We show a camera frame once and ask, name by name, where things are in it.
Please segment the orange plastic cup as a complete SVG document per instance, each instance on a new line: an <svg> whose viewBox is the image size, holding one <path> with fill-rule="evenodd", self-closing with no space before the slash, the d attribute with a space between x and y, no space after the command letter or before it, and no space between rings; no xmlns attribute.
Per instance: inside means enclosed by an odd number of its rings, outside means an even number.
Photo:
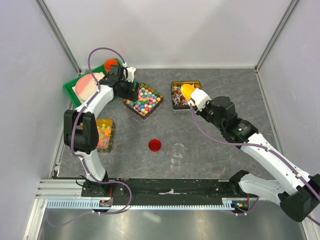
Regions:
<svg viewBox="0 0 320 240"><path fill-rule="evenodd" d="M119 66L120 66L120 64L119 64L118 60L115 58L110 58L110 59L106 60L103 64L103 67L104 67L105 72L107 74L115 73L118 70Z"/></svg>

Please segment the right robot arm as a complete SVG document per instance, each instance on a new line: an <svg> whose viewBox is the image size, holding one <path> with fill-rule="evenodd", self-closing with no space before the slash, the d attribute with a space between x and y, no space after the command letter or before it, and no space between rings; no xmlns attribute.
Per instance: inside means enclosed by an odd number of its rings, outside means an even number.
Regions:
<svg viewBox="0 0 320 240"><path fill-rule="evenodd" d="M320 204L320 176L300 169L268 143L249 121L238 117L234 103L227 96L196 101L196 114L213 124L224 138L223 144L235 146L254 158L278 182L260 179L246 171L229 184L235 197L250 193L264 197L280 206L296 222L302 222Z"/></svg>

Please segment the yellow plastic scoop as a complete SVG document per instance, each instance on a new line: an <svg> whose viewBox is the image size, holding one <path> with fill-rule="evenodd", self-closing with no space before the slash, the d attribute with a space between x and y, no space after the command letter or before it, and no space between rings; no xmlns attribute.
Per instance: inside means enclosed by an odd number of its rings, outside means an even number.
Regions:
<svg viewBox="0 0 320 240"><path fill-rule="evenodd" d="M189 101L191 99L191 94L195 91L195 87L190 84L183 84L181 86L181 93L183 97Z"/></svg>

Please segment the red round lid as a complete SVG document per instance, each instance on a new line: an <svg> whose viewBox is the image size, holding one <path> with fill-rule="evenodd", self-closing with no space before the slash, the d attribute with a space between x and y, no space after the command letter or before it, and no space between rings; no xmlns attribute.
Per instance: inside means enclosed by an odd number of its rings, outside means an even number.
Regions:
<svg viewBox="0 0 320 240"><path fill-rule="evenodd" d="M162 143L158 139L152 139L148 143L148 148L152 152L158 152L162 147Z"/></svg>

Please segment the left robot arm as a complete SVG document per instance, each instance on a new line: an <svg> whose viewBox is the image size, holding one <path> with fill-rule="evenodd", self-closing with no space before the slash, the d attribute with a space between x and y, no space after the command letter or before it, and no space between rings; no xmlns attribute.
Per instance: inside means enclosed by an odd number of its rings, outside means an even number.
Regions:
<svg viewBox="0 0 320 240"><path fill-rule="evenodd" d="M86 178L94 182L92 191L99 197L110 191L107 171L98 156L99 133L96 119L103 108L115 96L136 101L140 83L135 81L136 68L123 65L111 65L109 72L100 80L93 72L96 86L90 97L74 110L66 110L63 115L63 141L74 157L79 158Z"/></svg>

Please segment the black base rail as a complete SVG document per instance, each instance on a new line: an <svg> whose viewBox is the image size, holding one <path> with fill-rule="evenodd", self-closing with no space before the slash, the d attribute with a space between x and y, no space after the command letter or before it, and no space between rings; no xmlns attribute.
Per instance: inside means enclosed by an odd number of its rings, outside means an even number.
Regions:
<svg viewBox="0 0 320 240"><path fill-rule="evenodd" d="M193 206L221 205L223 198L246 199L235 183L218 179L151 179L117 178L110 184L85 180L81 196L91 198L110 197L115 205L131 206Z"/></svg>

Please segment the clear glass jar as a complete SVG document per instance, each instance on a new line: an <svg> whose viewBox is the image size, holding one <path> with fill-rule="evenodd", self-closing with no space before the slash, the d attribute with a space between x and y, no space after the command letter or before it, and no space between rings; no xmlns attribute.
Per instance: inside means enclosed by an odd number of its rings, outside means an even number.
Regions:
<svg viewBox="0 0 320 240"><path fill-rule="evenodd" d="M173 166L180 166L183 162L185 153L186 153L185 146L181 143L175 143L171 149L170 163Z"/></svg>

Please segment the green plastic tray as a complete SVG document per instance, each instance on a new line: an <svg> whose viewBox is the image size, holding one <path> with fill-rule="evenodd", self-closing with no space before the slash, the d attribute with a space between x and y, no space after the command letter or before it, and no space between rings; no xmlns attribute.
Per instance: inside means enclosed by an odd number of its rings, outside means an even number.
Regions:
<svg viewBox="0 0 320 240"><path fill-rule="evenodd" d="M70 100L73 103L77 112L84 111L85 113L91 112L98 114L104 108L105 105L107 105L110 101L113 100L113 98L116 96L114 92L114 86L118 81L124 81L124 68L122 67L123 63L120 63L120 61L118 62L119 67L115 73L107 74L104 69L104 65L94 68L87 73L92 74L94 80L97 83L97 87L94 93L89 97L89 99L87 99L83 103L79 101L75 92L72 90L72 87L76 85L77 81L81 77L87 74L79 76L78 78L63 85L64 90L70 97Z"/></svg>

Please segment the tin of pastel star candies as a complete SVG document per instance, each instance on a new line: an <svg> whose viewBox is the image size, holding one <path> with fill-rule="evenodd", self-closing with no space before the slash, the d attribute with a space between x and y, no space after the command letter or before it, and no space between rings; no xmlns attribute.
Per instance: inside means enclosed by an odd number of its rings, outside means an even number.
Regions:
<svg viewBox="0 0 320 240"><path fill-rule="evenodd" d="M123 100L123 104L142 120L147 120L163 102L164 96L145 83L140 84L136 101Z"/></svg>

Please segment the tin of lollipops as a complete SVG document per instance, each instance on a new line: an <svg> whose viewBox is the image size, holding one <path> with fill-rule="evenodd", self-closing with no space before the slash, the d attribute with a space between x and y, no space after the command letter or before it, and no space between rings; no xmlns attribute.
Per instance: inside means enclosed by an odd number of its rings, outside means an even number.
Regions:
<svg viewBox="0 0 320 240"><path fill-rule="evenodd" d="M194 88L202 89L200 81L175 81L170 84L171 103L175 111L189 110L188 101L182 94L182 85L189 84Z"/></svg>

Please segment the pink white plate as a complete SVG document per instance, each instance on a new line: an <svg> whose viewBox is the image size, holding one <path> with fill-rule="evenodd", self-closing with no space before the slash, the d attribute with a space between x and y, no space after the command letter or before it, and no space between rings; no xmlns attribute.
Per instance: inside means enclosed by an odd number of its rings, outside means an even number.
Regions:
<svg viewBox="0 0 320 240"><path fill-rule="evenodd" d="M76 97L84 103L96 90L97 83L91 73L82 76L72 87Z"/></svg>

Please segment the tin of bright star candies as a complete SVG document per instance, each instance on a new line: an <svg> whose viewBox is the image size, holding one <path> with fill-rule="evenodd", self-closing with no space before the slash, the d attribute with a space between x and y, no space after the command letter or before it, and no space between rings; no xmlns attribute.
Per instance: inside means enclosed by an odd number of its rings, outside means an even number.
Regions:
<svg viewBox="0 0 320 240"><path fill-rule="evenodd" d="M112 119L97 119L97 131L99 140L97 151L100 153L109 153L112 150L116 126Z"/></svg>

